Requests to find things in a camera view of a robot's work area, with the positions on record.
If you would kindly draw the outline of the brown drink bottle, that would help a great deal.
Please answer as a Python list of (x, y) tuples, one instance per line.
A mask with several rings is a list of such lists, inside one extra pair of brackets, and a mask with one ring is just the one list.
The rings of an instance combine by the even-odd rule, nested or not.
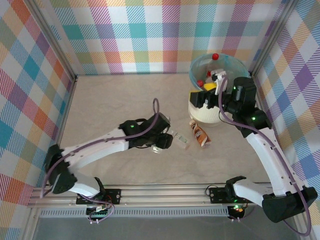
[(192, 129), (193, 135), (196, 138), (198, 144), (202, 148), (206, 148), (211, 144), (211, 139), (207, 135), (207, 133), (197, 124), (193, 119), (189, 122), (189, 125)]

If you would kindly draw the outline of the white plastic bin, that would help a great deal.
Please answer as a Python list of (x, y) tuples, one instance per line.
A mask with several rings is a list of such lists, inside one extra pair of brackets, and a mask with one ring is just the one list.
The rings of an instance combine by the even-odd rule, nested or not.
[(222, 114), (219, 113), (218, 106), (213, 106), (213, 107), (210, 106), (210, 102), (209, 102), (210, 97), (212, 97), (213, 100), (218, 99), (218, 95), (215, 95), (215, 90), (216, 89), (202, 90), (206, 92), (206, 99), (202, 108), (194, 107), (188, 100), (189, 116), (193, 120), (210, 127), (218, 125), (221, 122), (220, 118), (222, 117)]

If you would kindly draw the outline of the aluminium frame floor bar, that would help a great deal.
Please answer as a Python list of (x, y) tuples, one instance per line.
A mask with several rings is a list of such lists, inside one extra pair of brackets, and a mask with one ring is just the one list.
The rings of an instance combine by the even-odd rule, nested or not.
[[(63, 138), (64, 130), (66, 127), (69, 111), (72, 105), (73, 97), (75, 94), (76, 86), (77, 86), (78, 76), (72, 80), (70, 92), (67, 97), (67, 104), (62, 115), (61, 126), (57, 133), (57, 136), (54, 140), (55, 144), (60, 144)], [(37, 227), (38, 219), (40, 216), (41, 208), (36, 206), (28, 207), (26, 210), (26, 215), (23, 218), (23, 225), (21, 233), (19, 234), (18, 240), (32, 240), (34, 237), (34, 233)]]

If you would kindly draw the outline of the clear bottle white green label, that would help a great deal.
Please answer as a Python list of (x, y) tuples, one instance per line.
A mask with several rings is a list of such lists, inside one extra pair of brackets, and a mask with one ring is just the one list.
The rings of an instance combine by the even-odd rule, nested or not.
[(175, 130), (172, 130), (172, 129), (170, 129), (167, 133), (172, 135), (172, 137), (173, 137), (172, 142), (174, 144), (176, 144), (177, 146), (179, 146), (180, 148), (186, 150), (189, 147), (189, 141), (181, 133), (179, 133)]

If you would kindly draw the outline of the small circuit board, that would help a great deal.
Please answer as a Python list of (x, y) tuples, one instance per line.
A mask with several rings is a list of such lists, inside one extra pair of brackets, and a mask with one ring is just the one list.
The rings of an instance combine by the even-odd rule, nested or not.
[(227, 207), (228, 216), (227, 218), (231, 221), (240, 221), (245, 217), (245, 209), (239, 205), (232, 205)]
[(110, 204), (100, 204), (96, 206), (87, 207), (85, 214), (89, 223), (99, 224), (100, 221), (106, 218), (113, 210), (113, 206)]

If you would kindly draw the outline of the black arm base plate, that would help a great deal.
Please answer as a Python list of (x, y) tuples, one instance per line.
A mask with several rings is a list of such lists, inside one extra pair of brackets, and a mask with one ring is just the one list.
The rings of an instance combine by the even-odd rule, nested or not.
[(210, 198), (211, 204), (251, 204), (252, 202), (242, 198), (229, 198), (224, 187), (209, 187), (206, 190), (207, 195)]
[(77, 205), (98, 205), (105, 204), (106, 202), (113, 205), (119, 205), (121, 201), (122, 191), (119, 188), (105, 188), (102, 195), (98, 195), (92, 198), (85, 198), (80, 194), (76, 197)]

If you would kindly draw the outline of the aluminium frame post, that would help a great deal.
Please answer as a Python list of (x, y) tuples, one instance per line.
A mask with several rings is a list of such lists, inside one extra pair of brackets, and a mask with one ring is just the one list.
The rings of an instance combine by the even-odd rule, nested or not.
[(262, 26), (262, 33), (258, 38), (260, 42), (257, 44), (254, 56), (248, 66), (252, 77), (262, 68), (298, 2), (299, 0), (274, 0), (272, 3)]
[(60, 60), (61, 65), (66, 70), (67, 74), (71, 77), (73, 82), (77, 81), (78, 75), (75, 74), (70, 62), (68, 61), (63, 49), (59, 45), (57, 38), (55, 37), (52, 28), (48, 24), (41, 8), (37, 5), (36, 0), (23, 0), (27, 8), (30, 10), (32, 16), (35, 18), (35, 21), (39, 25), (40, 29), (43, 32), (43, 35), (47, 39), (49, 45), (52, 47), (57, 58)]

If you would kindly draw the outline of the aluminium mounting rail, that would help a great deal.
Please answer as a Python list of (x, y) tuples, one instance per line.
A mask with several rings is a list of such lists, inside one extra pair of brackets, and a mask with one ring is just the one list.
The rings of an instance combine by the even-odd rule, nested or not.
[[(251, 203), (211, 203), (206, 193), (208, 188), (224, 188), (223, 184), (129, 184), (107, 185), (104, 189), (121, 189), (120, 204), (117, 208), (159, 208), (159, 207), (200, 207), (200, 206), (245, 206), (261, 204), (263, 194), (271, 194), (272, 186), (269, 182), (252, 183), (251, 193), (245, 192), (240, 198), (245, 198)], [(75, 207), (94, 206), (77, 205), (77, 193), (67, 191), (53, 194), (50, 186), (35, 188), (29, 200), (28, 207)]]

